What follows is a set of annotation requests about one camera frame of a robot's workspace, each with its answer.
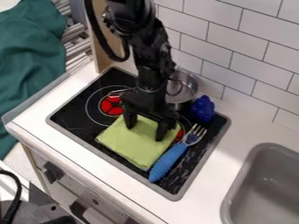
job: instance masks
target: blue brush handle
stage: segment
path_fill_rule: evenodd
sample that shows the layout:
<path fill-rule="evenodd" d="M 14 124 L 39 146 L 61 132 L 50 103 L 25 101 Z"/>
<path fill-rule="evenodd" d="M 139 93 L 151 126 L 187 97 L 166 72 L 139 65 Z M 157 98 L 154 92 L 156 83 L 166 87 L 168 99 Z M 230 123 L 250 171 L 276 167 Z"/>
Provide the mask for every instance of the blue brush handle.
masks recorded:
<path fill-rule="evenodd" d="M 165 176 L 187 148 L 188 145 L 185 143 L 178 143 L 162 155 L 149 172 L 149 182 L 156 182 Z"/>

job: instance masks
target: toy stove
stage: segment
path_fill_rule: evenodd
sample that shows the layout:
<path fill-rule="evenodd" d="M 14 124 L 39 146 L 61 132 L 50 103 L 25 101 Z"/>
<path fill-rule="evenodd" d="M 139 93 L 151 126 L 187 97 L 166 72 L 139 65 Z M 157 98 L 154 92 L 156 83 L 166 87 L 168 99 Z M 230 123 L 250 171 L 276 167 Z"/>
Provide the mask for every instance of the toy stove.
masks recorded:
<path fill-rule="evenodd" d="M 223 132 L 227 119 L 222 115 L 216 115 L 213 121 L 206 126 L 208 132 L 205 138 L 190 147 L 173 166 L 168 175 L 155 184 L 151 184 L 147 180 L 148 171 L 138 169 L 125 158 L 94 140 L 122 114 L 121 99 L 115 96 L 110 97 L 109 93 L 134 86 L 134 76 L 112 68 L 72 98 L 71 101 L 55 111 L 48 119 L 48 123 L 78 144 L 161 193 L 164 197 L 178 200 L 184 195 L 184 192 L 199 172 L 200 167 L 203 165 L 201 163 L 202 158 L 210 154 L 207 153 L 211 148 L 210 144 L 214 143 L 216 137 Z M 180 113 L 178 123 L 181 130 L 177 134 L 174 143 L 179 142 L 194 124 L 188 113 Z"/>

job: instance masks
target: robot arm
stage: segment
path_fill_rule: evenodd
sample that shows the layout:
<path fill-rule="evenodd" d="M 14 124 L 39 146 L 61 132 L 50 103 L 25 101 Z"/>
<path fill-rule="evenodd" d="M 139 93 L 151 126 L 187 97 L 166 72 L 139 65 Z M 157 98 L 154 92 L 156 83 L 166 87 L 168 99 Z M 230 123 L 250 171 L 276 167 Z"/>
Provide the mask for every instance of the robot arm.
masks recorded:
<path fill-rule="evenodd" d="M 177 114 L 166 103 L 166 88 L 176 64 L 171 59 L 170 43 L 162 22 L 156 18 L 151 0 L 107 0 L 103 22 L 121 38 L 125 57 L 112 51 L 96 21 L 92 0 L 85 0 L 87 16 L 94 33 L 108 57 L 125 61 L 132 46 L 138 78 L 136 91 L 121 94 L 123 115 L 129 129 L 137 121 L 137 114 L 158 122 L 156 140 L 163 139 L 167 130 L 176 127 Z"/>

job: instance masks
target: fork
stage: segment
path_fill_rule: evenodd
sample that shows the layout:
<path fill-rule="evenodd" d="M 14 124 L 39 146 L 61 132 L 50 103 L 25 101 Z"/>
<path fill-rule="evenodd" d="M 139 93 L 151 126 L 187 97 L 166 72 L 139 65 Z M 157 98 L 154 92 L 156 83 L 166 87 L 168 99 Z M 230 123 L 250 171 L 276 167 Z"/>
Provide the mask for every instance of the fork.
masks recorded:
<path fill-rule="evenodd" d="M 206 134 L 207 129 L 195 124 L 184 136 L 181 143 L 177 143 L 162 155 L 149 172 L 149 182 L 153 183 L 165 176 L 177 160 L 186 152 L 189 146 L 197 144 Z"/>

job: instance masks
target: red burner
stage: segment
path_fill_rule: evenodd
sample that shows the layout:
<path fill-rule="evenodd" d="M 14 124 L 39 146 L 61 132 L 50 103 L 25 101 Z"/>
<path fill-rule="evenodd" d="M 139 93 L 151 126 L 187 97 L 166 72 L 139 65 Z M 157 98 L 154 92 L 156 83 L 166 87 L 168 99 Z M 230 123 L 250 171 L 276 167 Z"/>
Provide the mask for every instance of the red burner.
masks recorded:
<path fill-rule="evenodd" d="M 120 97 L 106 96 L 101 100 L 100 107 L 101 111 L 106 116 L 120 116 L 122 114 L 122 104 Z"/>
<path fill-rule="evenodd" d="M 181 127 L 180 131 L 177 133 L 175 140 L 173 140 L 173 144 L 177 144 L 181 141 L 184 137 L 184 129 L 182 128 L 182 124 L 180 123 L 179 126 Z"/>

